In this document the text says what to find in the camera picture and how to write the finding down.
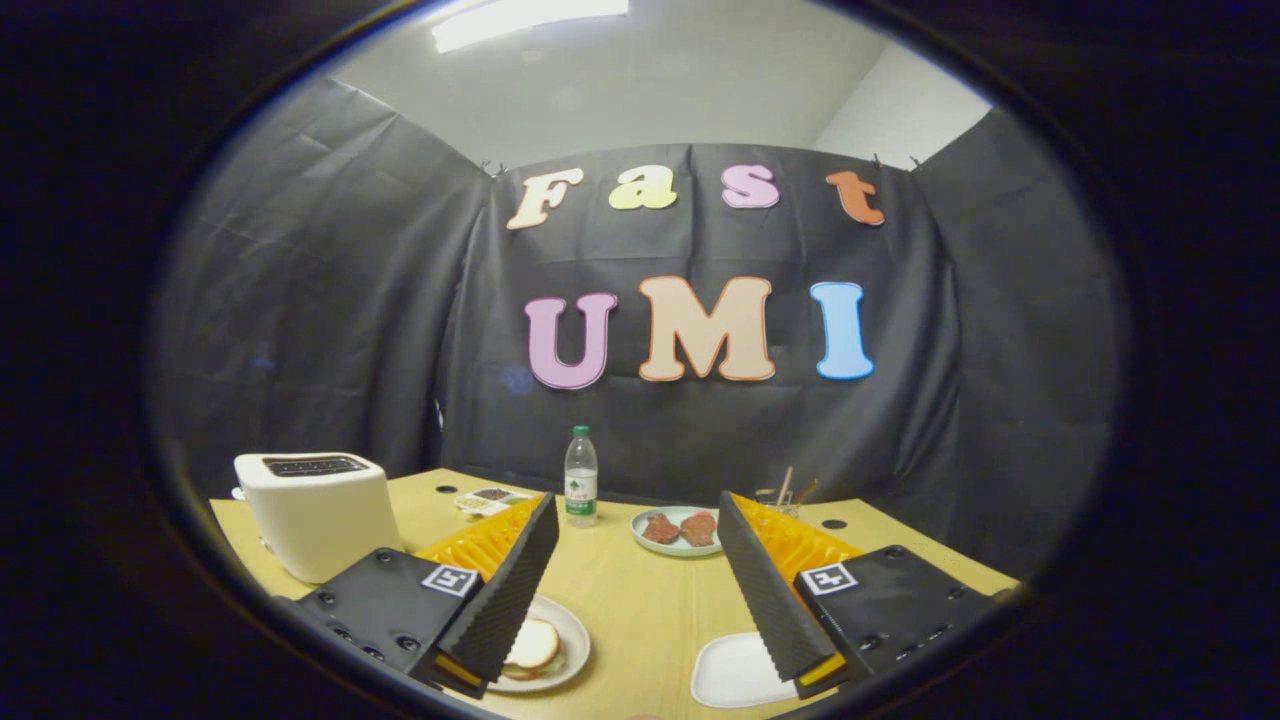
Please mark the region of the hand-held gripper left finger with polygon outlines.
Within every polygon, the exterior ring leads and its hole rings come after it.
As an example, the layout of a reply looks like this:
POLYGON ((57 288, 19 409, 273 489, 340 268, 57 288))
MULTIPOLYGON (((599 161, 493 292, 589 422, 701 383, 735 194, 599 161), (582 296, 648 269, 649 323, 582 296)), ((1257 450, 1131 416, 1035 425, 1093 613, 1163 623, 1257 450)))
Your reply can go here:
POLYGON ((436 542, 376 548, 276 606, 364 664, 480 700, 500 676, 559 539, 539 495, 436 542))

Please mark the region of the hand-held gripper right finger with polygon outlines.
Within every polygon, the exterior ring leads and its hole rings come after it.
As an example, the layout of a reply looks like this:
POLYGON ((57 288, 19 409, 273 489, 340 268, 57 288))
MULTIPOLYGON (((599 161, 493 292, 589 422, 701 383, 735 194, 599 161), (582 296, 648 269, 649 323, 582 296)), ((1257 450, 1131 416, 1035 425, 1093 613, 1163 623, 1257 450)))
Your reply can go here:
POLYGON ((915 666, 996 609, 901 544, 855 550, 730 492, 718 532, 774 670, 801 698, 915 666))

